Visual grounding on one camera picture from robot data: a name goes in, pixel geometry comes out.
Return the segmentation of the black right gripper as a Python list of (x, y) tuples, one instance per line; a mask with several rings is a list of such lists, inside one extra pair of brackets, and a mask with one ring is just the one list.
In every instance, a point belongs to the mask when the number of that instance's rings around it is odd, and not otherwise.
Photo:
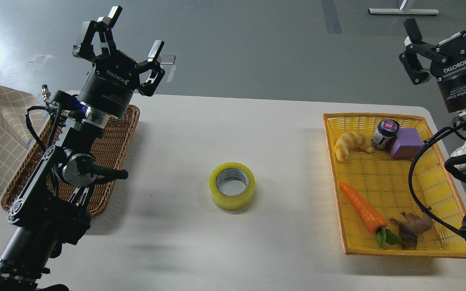
[(407, 38), (405, 51), (399, 55), (412, 84), (427, 82), (431, 74), (418, 59), (418, 55), (432, 62), (430, 72), (438, 81), (446, 109), (450, 113), (466, 110), (466, 48), (464, 48), (464, 32), (441, 41), (438, 46), (427, 44), (422, 40), (422, 34), (416, 19), (403, 21)]

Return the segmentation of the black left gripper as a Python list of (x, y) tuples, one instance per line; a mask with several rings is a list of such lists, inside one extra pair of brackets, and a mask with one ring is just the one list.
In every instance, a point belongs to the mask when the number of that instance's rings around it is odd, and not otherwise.
[[(124, 116), (136, 88), (143, 96), (153, 96), (165, 75), (165, 70), (158, 61), (165, 44), (163, 40), (154, 41), (147, 59), (138, 65), (132, 58), (117, 50), (112, 28), (122, 11), (122, 6), (113, 6), (107, 16), (83, 22), (72, 50), (74, 57), (94, 63), (77, 97), (78, 101), (113, 118)], [(100, 40), (99, 54), (95, 53), (93, 46), (95, 35)], [(139, 75), (145, 72), (150, 74), (139, 85)]]

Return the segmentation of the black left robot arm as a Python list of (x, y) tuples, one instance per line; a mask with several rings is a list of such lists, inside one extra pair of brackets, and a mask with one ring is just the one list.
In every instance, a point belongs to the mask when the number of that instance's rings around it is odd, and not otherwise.
[(91, 149), (110, 118), (124, 117), (135, 91), (154, 95), (165, 75), (159, 62), (164, 42), (156, 40), (145, 61), (128, 57), (112, 34), (121, 12), (113, 6), (109, 15), (83, 23), (72, 50), (92, 63), (82, 90), (51, 94), (43, 85), (45, 105), (28, 109), (48, 112), (52, 129), (42, 142), (27, 121), (42, 157), (8, 210), (7, 222), (17, 228), (0, 256), (0, 291), (37, 290), (37, 280), (50, 272), (47, 261), (89, 230), (94, 188), (128, 178), (126, 170), (100, 166)]

